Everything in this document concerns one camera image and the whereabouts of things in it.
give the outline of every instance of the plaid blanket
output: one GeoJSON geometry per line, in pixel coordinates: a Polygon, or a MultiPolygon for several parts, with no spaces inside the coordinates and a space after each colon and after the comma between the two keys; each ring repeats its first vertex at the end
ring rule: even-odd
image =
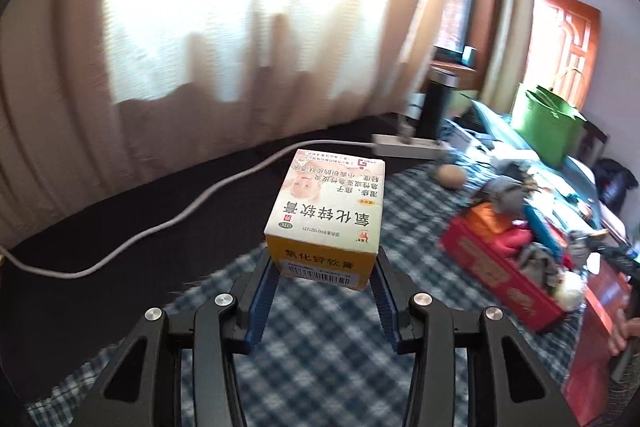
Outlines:
{"type": "MultiPolygon", "coordinates": [[[[468,172],[465,188],[451,192],[431,179],[427,164],[390,177],[385,185],[382,245],[391,264],[418,288],[451,308],[479,310],[497,299],[464,272],[438,245],[447,224],[481,184],[489,169],[459,156],[468,172]]],[[[239,257],[165,307],[169,314],[194,310],[255,266],[262,247],[239,257]]],[[[515,317],[507,311],[517,324],[515,317]]],[[[568,373],[582,320],[576,312],[553,331],[536,335],[518,325],[552,378],[568,373]]],[[[42,427],[65,427],[117,346],[103,349],[61,384],[29,406],[42,427]]],[[[236,356],[247,423],[277,426],[398,426],[408,395],[413,355],[397,356],[383,338],[370,288],[364,292],[302,279],[281,278],[262,342],[250,356],[236,356]]],[[[456,352],[456,422],[467,424],[464,349],[456,352]]],[[[193,418],[192,352],[182,356],[182,425],[193,418]]]]}

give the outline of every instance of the red packaging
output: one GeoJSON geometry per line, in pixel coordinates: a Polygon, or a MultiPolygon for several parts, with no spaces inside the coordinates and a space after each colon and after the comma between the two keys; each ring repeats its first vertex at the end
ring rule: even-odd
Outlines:
{"type": "Polygon", "coordinates": [[[456,216],[440,240],[444,250],[531,330],[545,330],[564,317],[562,308],[520,273],[511,259],[503,258],[456,216]]]}

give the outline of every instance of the white plush toy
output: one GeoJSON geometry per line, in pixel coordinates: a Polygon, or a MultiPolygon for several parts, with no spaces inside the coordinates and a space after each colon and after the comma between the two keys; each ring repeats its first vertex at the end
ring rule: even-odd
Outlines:
{"type": "Polygon", "coordinates": [[[570,271],[560,274],[559,279],[553,295],[554,301],[565,312],[572,312],[580,306],[584,298],[584,280],[577,273],[570,271]]]}

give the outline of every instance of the wooden door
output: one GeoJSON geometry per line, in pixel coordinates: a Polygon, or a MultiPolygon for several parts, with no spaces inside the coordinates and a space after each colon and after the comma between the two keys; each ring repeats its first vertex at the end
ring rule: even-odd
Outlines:
{"type": "Polygon", "coordinates": [[[581,109],[600,37],[600,10],[577,0],[535,0],[526,87],[543,86],[581,109]]]}

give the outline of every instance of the power strip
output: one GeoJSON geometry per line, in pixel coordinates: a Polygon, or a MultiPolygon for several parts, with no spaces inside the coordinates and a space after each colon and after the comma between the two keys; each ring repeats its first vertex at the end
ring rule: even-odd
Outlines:
{"type": "Polygon", "coordinates": [[[410,143],[404,143],[400,141],[398,136],[374,134],[371,139],[373,152],[378,156],[439,160],[452,150],[452,147],[446,142],[424,138],[412,138],[410,143]]]}

